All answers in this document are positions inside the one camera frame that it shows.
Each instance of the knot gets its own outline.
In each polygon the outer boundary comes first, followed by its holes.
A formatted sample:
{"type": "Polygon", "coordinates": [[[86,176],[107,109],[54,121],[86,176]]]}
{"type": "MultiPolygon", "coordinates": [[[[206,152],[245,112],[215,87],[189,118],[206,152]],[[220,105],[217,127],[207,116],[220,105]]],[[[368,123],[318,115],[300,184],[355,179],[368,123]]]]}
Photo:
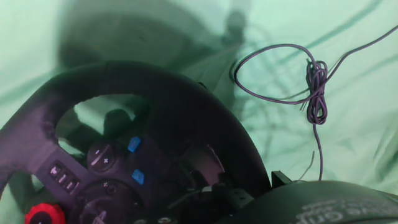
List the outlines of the knot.
{"type": "Polygon", "coordinates": [[[328,108],[325,101],[325,83],[328,67],[325,62],[309,62],[307,65],[307,85],[313,96],[308,101],[307,119],[311,124],[325,124],[328,108]]]}

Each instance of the button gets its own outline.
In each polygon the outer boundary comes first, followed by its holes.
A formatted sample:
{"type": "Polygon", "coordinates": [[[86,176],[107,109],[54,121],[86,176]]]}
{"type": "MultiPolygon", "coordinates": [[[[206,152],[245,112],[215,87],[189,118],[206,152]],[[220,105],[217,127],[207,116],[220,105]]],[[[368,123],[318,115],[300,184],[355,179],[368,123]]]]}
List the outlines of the button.
{"type": "Polygon", "coordinates": [[[37,212],[30,219],[29,224],[52,224],[51,216],[47,212],[37,212]]]}
{"type": "Polygon", "coordinates": [[[87,163],[96,172],[110,170],[116,162],[115,145],[108,142],[98,142],[88,151],[87,163]]]}
{"type": "Polygon", "coordinates": [[[25,224],[66,224],[65,214],[58,205],[41,203],[25,215],[25,224]]]}
{"type": "Polygon", "coordinates": [[[70,193],[70,192],[72,192],[72,190],[74,190],[75,188],[76,188],[76,186],[77,186],[77,184],[78,184],[78,181],[77,180],[75,180],[75,179],[72,179],[72,180],[69,180],[68,182],[67,182],[67,184],[65,184],[65,190],[68,192],[68,193],[70,193]]]}
{"type": "Polygon", "coordinates": [[[53,178],[56,178],[56,176],[58,176],[58,174],[61,172],[61,167],[58,165],[54,165],[51,169],[50,169],[50,176],[53,178]]]}
{"type": "Polygon", "coordinates": [[[104,151],[101,156],[97,157],[90,165],[97,172],[105,172],[109,170],[115,162],[112,150],[104,151]]]}
{"type": "Polygon", "coordinates": [[[145,181],[145,175],[139,171],[135,170],[134,173],[132,174],[132,178],[138,182],[138,184],[144,184],[145,181]]]}
{"type": "Polygon", "coordinates": [[[63,184],[68,180],[69,175],[67,173],[62,174],[59,178],[58,178],[58,183],[59,184],[63,184]]]}
{"type": "Polygon", "coordinates": [[[130,140],[129,143],[129,151],[130,152],[135,152],[138,146],[141,144],[141,139],[139,137],[134,137],[130,140]]]}

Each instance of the steering wheel spoke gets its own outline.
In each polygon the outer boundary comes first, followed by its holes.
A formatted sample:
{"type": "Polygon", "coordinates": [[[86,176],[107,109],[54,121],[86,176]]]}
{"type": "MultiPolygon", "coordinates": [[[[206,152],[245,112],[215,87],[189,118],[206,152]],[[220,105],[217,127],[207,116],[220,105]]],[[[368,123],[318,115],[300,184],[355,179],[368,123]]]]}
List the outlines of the steering wheel spoke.
{"type": "Polygon", "coordinates": [[[151,111],[144,134],[153,138],[169,157],[179,157],[197,140],[197,124],[192,113],[184,110],[167,112],[166,107],[159,108],[151,111]]]}
{"type": "Polygon", "coordinates": [[[95,179],[61,147],[48,156],[34,175],[68,208],[76,203],[76,194],[95,179]]]}

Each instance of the blue button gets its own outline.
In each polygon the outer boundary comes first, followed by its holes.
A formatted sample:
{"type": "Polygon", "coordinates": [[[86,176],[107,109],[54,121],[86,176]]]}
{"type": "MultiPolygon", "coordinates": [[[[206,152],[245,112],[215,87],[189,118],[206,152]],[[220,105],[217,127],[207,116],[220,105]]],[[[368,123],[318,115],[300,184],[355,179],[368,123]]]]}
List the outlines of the blue button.
{"type": "Polygon", "coordinates": [[[130,140],[129,147],[128,147],[129,151],[134,152],[140,144],[141,144],[141,139],[139,137],[132,138],[130,140]]]}
{"type": "Polygon", "coordinates": [[[134,180],[136,180],[138,184],[144,184],[145,175],[141,171],[135,170],[132,174],[132,178],[134,178],[134,180]]]}

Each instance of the wrinkled fabric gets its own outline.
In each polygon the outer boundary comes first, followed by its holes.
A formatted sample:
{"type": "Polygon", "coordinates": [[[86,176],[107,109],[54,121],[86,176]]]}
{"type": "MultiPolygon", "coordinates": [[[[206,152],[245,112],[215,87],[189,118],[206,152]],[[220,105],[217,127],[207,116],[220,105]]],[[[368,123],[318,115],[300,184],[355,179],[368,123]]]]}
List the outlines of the wrinkled fabric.
{"type": "MultiPolygon", "coordinates": [[[[267,171],[298,179],[317,150],[301,105],[249,96],[231,83],[231,65],[261,47],[293,43],[332,67],[343,53],[396,26],[397,11],[395,0],[0,1],[0,126],[62,71],[101,60],[138,60],[202,82],[242,122],[267,171]]],[[[397,43],[398,32],[350,56],[326,85],[329,114],[318,127],[325,180],[398,194],[397,43]]],[[[294,49],[271,50],[245,64],[239,79],[258,94],[288,98],[307,87],[306,59],[294,49]]],[[[87,139],[122,133],[126,120],[140,113],[135,101],[104,96],[80,103],[57,127],[61,145],[79,155],[87,139]],[[63,138],[71,135],[81,139],[63,138]]],[[[303,179],[316,180],[319,169],[316,153],[303,179]]],[[[30,176],[16,174],[0,201],[0,223],[22,223],[26,198],[40,188],[30,176]]]]}

